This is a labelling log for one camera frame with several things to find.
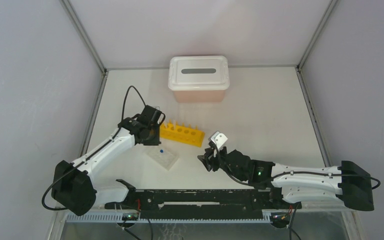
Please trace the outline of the yellow test tube rack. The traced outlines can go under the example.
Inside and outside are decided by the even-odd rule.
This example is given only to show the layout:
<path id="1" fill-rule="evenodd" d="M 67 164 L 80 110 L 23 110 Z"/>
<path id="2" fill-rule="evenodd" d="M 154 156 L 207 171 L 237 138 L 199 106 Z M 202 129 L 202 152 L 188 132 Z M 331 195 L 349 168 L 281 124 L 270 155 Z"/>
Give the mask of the yellow test tube rack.
<path id="1" fill-rule="evenodd" d="M 160 137 L 163 139 L 201 147 L 205 137 L 205 132 L 199 130 L 197 127 L 192 128 L 191 125 L 185 126 L 184 124 L 178 125 L 177 123 L 163 123 L 159 127 Z"/>

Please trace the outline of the pink plastic bin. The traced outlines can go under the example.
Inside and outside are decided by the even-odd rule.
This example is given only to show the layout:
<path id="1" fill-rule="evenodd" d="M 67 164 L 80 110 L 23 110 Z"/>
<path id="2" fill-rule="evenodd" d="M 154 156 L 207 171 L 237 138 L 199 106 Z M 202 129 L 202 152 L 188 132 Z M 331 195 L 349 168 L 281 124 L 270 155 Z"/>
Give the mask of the pink plastic bin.
<path id="1" fill-rule="evenodd" d="M 186 90 L 172 93 L 178 103 L 216 103 L 224 99 L 226 90 Z"/>

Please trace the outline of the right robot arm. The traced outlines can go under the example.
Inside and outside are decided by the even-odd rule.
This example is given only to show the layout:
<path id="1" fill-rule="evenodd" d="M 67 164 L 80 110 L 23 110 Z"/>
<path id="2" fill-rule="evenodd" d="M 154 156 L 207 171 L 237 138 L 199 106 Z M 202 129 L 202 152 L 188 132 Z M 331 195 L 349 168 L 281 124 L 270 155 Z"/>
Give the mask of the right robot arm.
<path id="1" fill-rule="evenodd" d="M 226 147 L 205 149 L 198 160 L 208 172 L 223 170 L 240 185 L 258 190 L 270 189 L 269 203 L 275 208 L 301 202 L 341 202 L 345 207 L 370 212 L 375 209 L 372 185 L 375 178 L 352 161 L 339 166 L 306 168 L 251 159 Z"/>

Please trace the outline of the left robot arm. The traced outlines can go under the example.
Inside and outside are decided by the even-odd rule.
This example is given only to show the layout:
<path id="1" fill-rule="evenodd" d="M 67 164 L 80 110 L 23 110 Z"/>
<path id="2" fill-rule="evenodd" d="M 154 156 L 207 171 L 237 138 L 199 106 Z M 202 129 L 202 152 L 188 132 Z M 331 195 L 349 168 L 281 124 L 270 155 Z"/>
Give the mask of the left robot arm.
<path id="1" fill-rule="evenodd" d="M 111 202 L 118 202 L 125 209 L 133 207 L 137 196 L 125 184 L 98 188 L 96 178 L 113 160 L 134 146 L 160 145 L 160 126 L 165 119 L 162 111 L 145 105 L 141 113 L 122 119 L 114 132 L 90 152 L 71 162 L 59 162 L 53 182 L 41 198 L 42 206 L 50 211 L 57 210 L 46 204 L 46 196 L 50 194 L 62 205 L 61 211 L 69 210 L 77 216 L 99 204 Z"/>

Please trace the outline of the white plastic bin lid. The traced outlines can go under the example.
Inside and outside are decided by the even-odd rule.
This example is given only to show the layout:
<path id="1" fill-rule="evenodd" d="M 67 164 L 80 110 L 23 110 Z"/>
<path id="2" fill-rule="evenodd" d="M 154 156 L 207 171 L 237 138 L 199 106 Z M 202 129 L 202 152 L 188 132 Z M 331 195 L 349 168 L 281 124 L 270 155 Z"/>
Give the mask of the white plastic bin lid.
<path id="1" fill-rule="evenodd" d="M 222 55 L 176 56 L 170 60 L 168 87 L 179 91 L 225 91 L 230 86 L 228 60 Z"/>

